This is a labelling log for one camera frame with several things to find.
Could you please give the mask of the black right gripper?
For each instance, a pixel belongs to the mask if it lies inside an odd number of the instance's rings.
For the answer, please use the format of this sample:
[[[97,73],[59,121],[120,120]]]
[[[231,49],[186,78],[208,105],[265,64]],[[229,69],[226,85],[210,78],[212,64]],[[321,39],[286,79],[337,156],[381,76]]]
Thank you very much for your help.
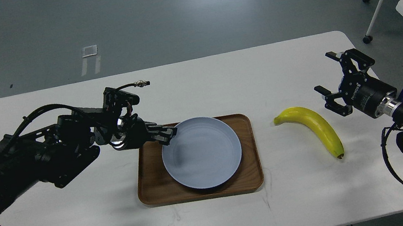
[[[331,93],[323,86],[314,90],[325,100],[324,107],[343,117],[352,114],[353,107],[371,118],[377,119],[382,115],[378,107],[385,97],[396,95],[396,88],[369,76],[367,71],[375,64],[375,60],[355,48],[344,52],[327,52],[325,56],[340,63],[343,78],[339,85],[340,92]],[[345,105],[336,102],[342,98]]]

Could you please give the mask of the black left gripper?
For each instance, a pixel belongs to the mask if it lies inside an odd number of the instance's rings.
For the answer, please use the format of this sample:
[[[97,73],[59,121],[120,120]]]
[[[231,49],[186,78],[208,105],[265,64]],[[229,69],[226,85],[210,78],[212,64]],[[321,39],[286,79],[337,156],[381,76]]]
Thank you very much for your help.
[[[138,149],[146,142],[159,142],[168,146],[177,135],[175,126],[159,125],[145,121],[141,117],[130,117],[121,120],[118,132],[112,135],[110,145],[118,150]]]

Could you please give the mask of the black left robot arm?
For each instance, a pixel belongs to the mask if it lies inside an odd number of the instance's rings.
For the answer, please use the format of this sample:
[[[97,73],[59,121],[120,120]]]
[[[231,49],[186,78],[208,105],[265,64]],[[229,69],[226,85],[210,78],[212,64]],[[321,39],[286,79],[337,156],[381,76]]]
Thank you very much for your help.
[[[0,214],[37,182],[67,186],[98,158],[102,145],[118,151],[139,149],[147,141],[169,145],[176,127],[143,121],[132,113],[140,98],[125,88],[149,84],[139,80],[107,87],[99,108],[50,104],[24,117],[16,131],[0,141]]]

